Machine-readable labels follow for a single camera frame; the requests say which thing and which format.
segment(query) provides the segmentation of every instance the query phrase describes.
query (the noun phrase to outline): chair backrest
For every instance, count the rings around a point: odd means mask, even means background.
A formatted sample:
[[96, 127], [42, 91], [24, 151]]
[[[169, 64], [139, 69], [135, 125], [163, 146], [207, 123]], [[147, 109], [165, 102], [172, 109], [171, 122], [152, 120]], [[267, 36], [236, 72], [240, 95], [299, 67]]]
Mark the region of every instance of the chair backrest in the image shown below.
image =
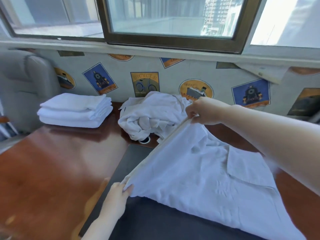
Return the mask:
[[58, 94], [60, 85], [49, 61], [22, 50], [0, 52], [0, 100], [19, 132], [38, 129], [40, 103]]

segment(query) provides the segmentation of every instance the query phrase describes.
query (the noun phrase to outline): wallpaper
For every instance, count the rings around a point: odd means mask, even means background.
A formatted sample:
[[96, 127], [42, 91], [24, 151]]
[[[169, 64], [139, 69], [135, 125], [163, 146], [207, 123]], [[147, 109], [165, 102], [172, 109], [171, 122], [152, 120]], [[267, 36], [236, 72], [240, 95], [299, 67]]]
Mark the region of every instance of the wallpaper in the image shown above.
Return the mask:
[[197, 100], [207, 96], [228, 104], [284, 116], [312, 116], [320, 107], [320, 73], [290, 68], [280, 85], [270, 83], [232, 63], [124, 56], [38, 49], [55, 67], [62, 92], [124, 102], [150, 91], [181, 94]]

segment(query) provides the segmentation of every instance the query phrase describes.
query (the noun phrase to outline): person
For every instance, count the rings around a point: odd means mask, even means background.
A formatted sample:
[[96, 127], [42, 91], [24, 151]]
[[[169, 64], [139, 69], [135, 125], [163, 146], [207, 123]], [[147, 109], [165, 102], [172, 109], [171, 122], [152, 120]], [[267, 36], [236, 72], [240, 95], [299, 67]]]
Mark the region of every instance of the person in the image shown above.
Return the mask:
[[[305, 121], [228, 105], [201, 97], [186, 108], [192, 123], [222, 123], [240, 134], [281, 169], [320, 195], [320, 126]], [[108, 239], [125, 211], [130, 186], [112, 185], [101, 213], [82, 240]]]

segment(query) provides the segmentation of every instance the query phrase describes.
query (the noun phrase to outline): folded white shirt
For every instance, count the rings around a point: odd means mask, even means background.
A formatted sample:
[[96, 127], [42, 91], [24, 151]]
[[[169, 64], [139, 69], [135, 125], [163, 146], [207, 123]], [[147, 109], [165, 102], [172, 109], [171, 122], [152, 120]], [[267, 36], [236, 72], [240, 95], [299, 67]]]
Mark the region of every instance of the folded white shirt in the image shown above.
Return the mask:
[[99, 118], [105, 112], [106, 107], [108, 106], [111, 106], [111, 102], [107, 98], [104, 98], [96, 110], [86, 109], [83, 111], [74, 112], [42, 107], [37, 112], [37, 115], [59, 120], [94, 120]]
[[111, 98], [106, 97], [105, 94], [101, 96], [86, 96], [63, 93], [40, 104], [40, 106], [49, 109], [79, 112], [86, 109], [96, 110], [104, 99], [107, 99], [111, 102]]
[[60, 119], [52, 119], [47, 118], [43, 116], [39, 116], [39, 119], [41, 122], [49, 125], [62, 125], [62, 126], [70, 126], [70, 127], [83, 127], [83, 128], [97, 128], [99, 127], [102, 122], [106, 119], [106, 117], [111, 113], [113, 107], [108, 106], [106, 107], [104, 113], [94, 119], [94, 120], [87, 120], [87, 121], [81, 121], [81, 120], [60, 120]]
[[134, 141], [155, 133], [166, 138], [186, 117], [192, 102], [181, 95], [149, 92], [143, 98], [129, 98], [121, 106], [118, 124]]
[[203, 125], [184, 122], [126, 178], [131, 197], [270, 240], [305, 240], [260, 153], [234, 148]]

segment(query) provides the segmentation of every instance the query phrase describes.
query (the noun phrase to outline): hand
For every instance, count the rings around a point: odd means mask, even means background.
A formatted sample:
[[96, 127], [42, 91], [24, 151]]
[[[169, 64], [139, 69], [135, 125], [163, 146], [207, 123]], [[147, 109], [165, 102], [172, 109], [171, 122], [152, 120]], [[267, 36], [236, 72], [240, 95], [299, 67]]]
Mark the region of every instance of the hand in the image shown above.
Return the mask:
[[192, 123], [215, 125], [222, 122], [224, 111], [230, 106], [213, 98], [200, 97], [186, 107], [186, 114], [189, 119], [193, 118]]
[[125, 184], [114, 183], [106, 199], [102, 205], [99, 218], [111, 217], [118, 220], [125, 212], [127, 198], [131, 194], [134, 186], [130, 185], [126, 191], [123, 192]]

